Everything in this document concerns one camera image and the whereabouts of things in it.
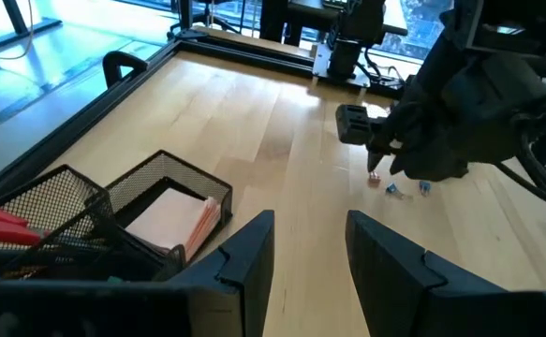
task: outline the black metal frame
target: black metal frame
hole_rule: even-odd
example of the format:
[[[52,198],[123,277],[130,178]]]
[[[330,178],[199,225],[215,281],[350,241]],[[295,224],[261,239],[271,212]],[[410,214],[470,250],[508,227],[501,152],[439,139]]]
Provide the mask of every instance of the black metal frame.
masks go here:
[[[103,61],[108,90],[2,170],[0,196],[34,179],[179,51],[204,54],[301,78],[311,79],[314,76],[314,58],[213,37],[194,30],[184,30],[179,33],[147,62],[123,52],[116,52],[114,55],[105,57]],[[131,66],[133,71],[122,77],[120,66]],[[319,81],[342,87],[361,88],[345,81],[333,81],[322,77]],[[367,91],[395,99],[399,99],[401,95],[401,92],[392,91],[378,83],[371,83]]]
[[[22,18],[21,10],[16,0],[3,0],[14,32],[0,36],[0,48],[29,36],[29,29]],[[62,22],[50,18],[42,18],[41,22],[33,25],[34,34],[53,28]]]

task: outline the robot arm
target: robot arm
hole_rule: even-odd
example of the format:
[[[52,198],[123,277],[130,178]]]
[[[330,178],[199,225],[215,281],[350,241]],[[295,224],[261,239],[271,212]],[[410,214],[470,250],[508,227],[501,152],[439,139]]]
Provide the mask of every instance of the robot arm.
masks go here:
[[[487,163],[546,200],[546,172],[529,150],[546,133],[546,84],[525,61],[546,55],[546,24],[523,11],[500,16],[485,3],[456,1],[442,14],[444,32],[387,119],[339,107],[339,139],[366,145],[369,171],[389,154],[391,174],[434,182],[463,177],[469,162]],[[501,164],[514,155],[537,186]]]

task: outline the floor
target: floor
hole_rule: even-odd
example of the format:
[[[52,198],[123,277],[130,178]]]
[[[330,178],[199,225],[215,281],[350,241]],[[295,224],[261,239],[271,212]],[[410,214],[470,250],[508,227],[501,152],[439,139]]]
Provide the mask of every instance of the floor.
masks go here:
[[[546,289],[546,203],[495,168],[433,185],[428,198],[337,139],[337,106],[357,93],[181,52],[53,165],[106,185],[159,149],[230,183],[232,222],[209,245],[275,210],[275,260],[264,336],[368,336],[349,274],[347,210],[366,212],[449,261],[509,290]],[[371,114],[389,100],[368,95]],[[508,162],[518,172],[515,161]],[[413,198],[388,198],[396,182]]]
[[[151,9],[112,1],[37,4],[35,13],[64,23],[36,34],[25,57],[0,61],[0,170],[106,90],[101,59],[108,51],[147,59],[166,42],[172,23]],[[100,12],[110,14],[98,18]],[[121,20],[132,15],[148,23]],[[10,25],[7,16],[2,19]],[[25,45],[23,40],[7,46],[0,56],[19,55]]]

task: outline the black mesh wire basket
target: black mesh wire basket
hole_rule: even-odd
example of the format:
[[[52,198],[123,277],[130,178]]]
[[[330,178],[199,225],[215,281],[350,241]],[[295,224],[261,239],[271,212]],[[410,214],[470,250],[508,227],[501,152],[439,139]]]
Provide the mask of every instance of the black mesh wire basket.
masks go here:
[[[0,278],[28,278],[54,267],[80,266],[122,242],[108,192],[68,166],[0,198],[0,209],[48,232],[38,244],[0,242]]]
[[[231,185],[161,150],[106,187],[117,224],[122,228],[130,225],[169,188],[202,200],[212,197],[220,204],[220,220],[203,245],[229,222],[232,216]],[[161,256],[165,271],[168,272],[163,272],[160,277],[171,276],[188,262],[185,261],[183,247],[175,247],[165,255],[134,237],[129,240],[146,254]]]

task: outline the black mechanical device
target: black mechanical device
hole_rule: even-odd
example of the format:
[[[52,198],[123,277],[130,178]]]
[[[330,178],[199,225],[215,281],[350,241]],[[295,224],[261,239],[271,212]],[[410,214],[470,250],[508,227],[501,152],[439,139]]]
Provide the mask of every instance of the black mechanical device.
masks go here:
[[[366,145],[369,171],[390,154],[391,174],[433,182],[488,163],[546,200],[546,172],[529,147],[546,133],[546,84],[528,63],[546,57],[546,4],[456,0],[441,21],[444,31],[389,116],[341,106],[339,139]],[[502,164],[514,155],[536,186]]]
[[[343,9],[346,4],[347,0],[323,0],[322,2],[322,6],[335,9]]]
[[[546,291],[509,292],[358,211],[346,244],[371,336],[546,337]]]
[[[258,337],[273,263],[264,211],[166,282],[0,281],[0,336]]]
[[[364,57],[370,60],[368,49],[383,43],[383,15],[385,0],[348,0],[324,43],[317,45],[313,75],[330,81],[342,82],[355,87],[371,87],[379,95],[394,99],[404,92],[404,81],[384,76],[372,62],[375,70],[368,72],[359,61],[362,48]]]

